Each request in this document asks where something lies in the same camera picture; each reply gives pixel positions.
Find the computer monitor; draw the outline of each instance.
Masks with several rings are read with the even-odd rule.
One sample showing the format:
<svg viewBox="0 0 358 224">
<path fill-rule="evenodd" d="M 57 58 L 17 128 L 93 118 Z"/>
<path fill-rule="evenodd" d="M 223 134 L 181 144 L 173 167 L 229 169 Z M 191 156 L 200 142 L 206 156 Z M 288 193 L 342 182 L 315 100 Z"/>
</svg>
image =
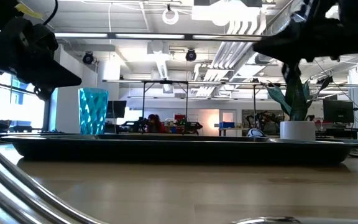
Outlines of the computer monitor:
<svg viewBox="0 0 358 224">
<path fill-rule="evenodd" d="M 109 101 L 106 118 L 124 118 L 127 101 Z"/>
<path fill-rule="evenodd" d="M 324 100 L 324 120 L 335 123 L 354 123 L 353 102 Z"/>
</svg>

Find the tray rim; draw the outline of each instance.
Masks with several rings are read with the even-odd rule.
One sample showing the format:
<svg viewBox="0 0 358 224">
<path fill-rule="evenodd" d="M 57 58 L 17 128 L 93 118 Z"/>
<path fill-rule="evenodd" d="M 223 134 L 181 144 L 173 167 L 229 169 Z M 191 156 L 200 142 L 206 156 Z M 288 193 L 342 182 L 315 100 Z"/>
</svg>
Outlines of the tray rim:
<svg viewBox="0 0 358 224">
<path fill-rule="evenodd" d="M 198 143 L 198 144 L 202 144 L 204 142 L 207 143 L 220 143 L 220 144 L 248 144 L 248 145 L 261 145 L 261 144 L 265 144 L 265 145 L 290 145 L 290 146 L 298 146 L 298 145 L 308 145 L 308 146 L 337 146 L 337 147 L 344 147 L 344 148 L 358 148 L 358 143 L 353 143 L 353 142 L 341 142 L 341 141 L 292 141 L 292 140 L 283 140 L 283 139 L 275 139 L 275 138 L 266 138 L 269 139 L 270 141 L 267 142 L 253 142 L 253 141 L 193 141 L 193 140 L 161 140 L 161 139 L 95 139 L 95 138 L 84 138 L 84 139 L 77 139 L 77 138 L 62 138 L 62 136 L 64 136 L 64 134 L 62 135 L 46 135 L 46 136 L 42 136 L 42 135 L 32 135 L 32 136 L 23 136 L 23 135 L 13 135 L 13 136 L 4 136 L 1 137 L 1 141 L 4 142 L 8 142 L 11 144 L 22 144 L 22 143 L 27 143 L 27 144 L 32 144 L 32 143 L 38 143 L 38 142 L 44 142 L 44 141 L 50 141 L 50 142 L 54 142 L 54 143 L 59 143 L 59 142 L 98 142 L 98 143 L 108 143 L 108 142 L 125 142 L 125 143 L 129 143 L 129 142 L 177 142 L 177 143 Z M 80 134 L 75 135 L 75 134 L 67 134 L 67 136 L 80 136 Z"/>
</svg>

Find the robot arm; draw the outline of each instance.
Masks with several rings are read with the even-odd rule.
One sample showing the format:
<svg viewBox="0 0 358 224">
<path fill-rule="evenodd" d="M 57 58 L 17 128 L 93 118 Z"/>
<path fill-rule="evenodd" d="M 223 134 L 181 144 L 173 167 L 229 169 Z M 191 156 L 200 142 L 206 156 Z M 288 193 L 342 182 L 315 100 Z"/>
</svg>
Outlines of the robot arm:
<svg viewBox="0 0 358 224">
<path fill-rule="evenodd" d="M 325 18 L 336 3 L 340 19 Z M 282 61 L 286 81 L 301 75 L 298 65 L 303 58 L 312 62 L 316 57 L 339 60 L 344 54 L 358 54 L 358 0 L 304 0 L 289 25 L 255 43 L 254 50 Z"/>
<path fill-rule="evenodd" d="M 54 61 L 55 34 L 24 19 L 17 5 L 16 0 L 0 0 L 0 72 L 33 84 L 42 100 L 49 99 L 56 87 L 81 84 L 79 77 Z"/>
</svg>

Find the potted plant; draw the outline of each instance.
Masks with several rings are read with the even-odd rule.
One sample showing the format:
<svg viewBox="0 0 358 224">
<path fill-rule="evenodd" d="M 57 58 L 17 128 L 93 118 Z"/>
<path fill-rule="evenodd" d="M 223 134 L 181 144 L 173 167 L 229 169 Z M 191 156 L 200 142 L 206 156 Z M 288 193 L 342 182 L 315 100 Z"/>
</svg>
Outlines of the potted plant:
<svg viewBox="0 0 358 224">
<path fill-rule="evenodd" d="M 285 80 L 287 83 L 285 96 L 280 87 L 273 83 L 268 85 L 262 83 L 272 99 L 280 103 L 284 113 L 290 117 L 289 121 L 282 121 L 280 123 L 280 137 L 292 140 L 315 140 L 316 127 L 314 121 L 305 121 L 308 108 L 313 100 L 318 97 L 320 91 L 325 89 L 333 79 L 332 77 L 325 79 L 321 88 L 314 96 L 310 95 L 309 80 L 302 84 L 300 75 L 293 75 Z"/>
</svg>

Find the security camera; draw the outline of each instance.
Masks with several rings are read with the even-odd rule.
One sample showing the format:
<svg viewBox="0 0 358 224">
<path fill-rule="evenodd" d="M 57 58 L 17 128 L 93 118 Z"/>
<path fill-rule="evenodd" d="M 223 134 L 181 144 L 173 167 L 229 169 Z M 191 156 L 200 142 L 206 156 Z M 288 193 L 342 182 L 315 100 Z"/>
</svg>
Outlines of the security camera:
<svg viewBox="0 0 358 224">
<path fill-rule="evenodd" d="M 186 54 L 186 61 L 194 62 L 197 58 L 197 54 L 194 49 L 188 49 Z"/>
<path fill-rule="evenodd" d="M 82 62 L 86 65 L 91 65 L 95 63 L 95 58 L 93 56 L 93 52 L 85 52 L 85 56 L 82 58 Z"/>
</svg>

